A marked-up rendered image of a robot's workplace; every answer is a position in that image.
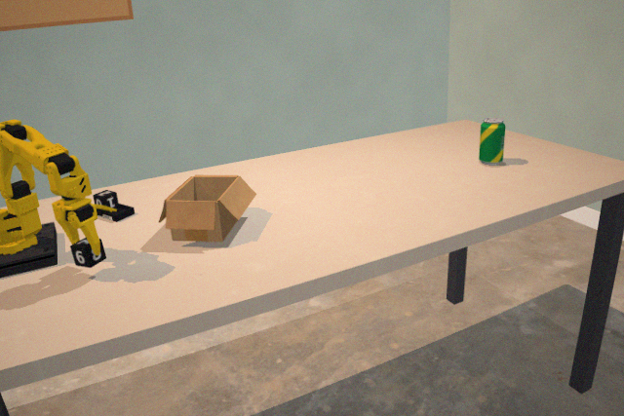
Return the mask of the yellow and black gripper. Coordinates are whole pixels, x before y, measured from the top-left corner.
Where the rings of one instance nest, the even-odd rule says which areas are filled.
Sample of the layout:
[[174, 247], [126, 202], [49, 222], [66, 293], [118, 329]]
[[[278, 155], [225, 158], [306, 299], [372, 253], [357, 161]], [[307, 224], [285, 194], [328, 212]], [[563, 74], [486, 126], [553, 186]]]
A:
[[100, 254], [100, 241], [95, 220], [98, 219], [98, 215], [103, 216], [103, 212], [115, 213], [112, 211], [117, 211], [117, 209], [103, 205], [94, 205], [91, 201], [91, 199], [87, 198], [85, 200], [76, 198], [72, 201], [61, 199], [52, 203], [52, 207], [56, 221], [62, 227], [71, 243], [74, 245], [80, 241], [78, 230], [75, 230], [80, 228], [91, 245], [94, 254], [98, 256]]

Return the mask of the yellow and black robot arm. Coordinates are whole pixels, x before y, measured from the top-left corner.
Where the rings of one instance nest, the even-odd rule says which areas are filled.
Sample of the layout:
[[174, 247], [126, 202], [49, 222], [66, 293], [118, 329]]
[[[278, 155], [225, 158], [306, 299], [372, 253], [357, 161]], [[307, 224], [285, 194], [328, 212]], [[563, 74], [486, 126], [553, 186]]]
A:
[[[92, 194], [88, 174], [77, 157], [68, 155], [66, 148], [53, 144], [30, 126], [21, 126], [19, 120], [0, 123], [0, 192], [7, 205], [7, 209], [0, 209], [0, 254], [37, 245], [35, 234], [42, 225], [37, 194], [30, 192], [35, 188], [32, 165], [48, 176], [51, 191], [65, 201], [85, 200]], [[13, 166], [21, 172], [22, 180], [11, 184]], [[69, 176], [60, 179], [68, 172]]]

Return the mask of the green drink can with yellow stripes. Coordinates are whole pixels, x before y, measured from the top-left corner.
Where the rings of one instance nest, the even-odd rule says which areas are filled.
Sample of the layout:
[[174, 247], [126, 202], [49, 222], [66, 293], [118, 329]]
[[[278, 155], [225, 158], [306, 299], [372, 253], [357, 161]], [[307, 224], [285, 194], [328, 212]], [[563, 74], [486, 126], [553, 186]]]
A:
[[503, 161], [505, 125], [502, 119], [485, 118], [481, 124], [479, 160], [486, 165]]

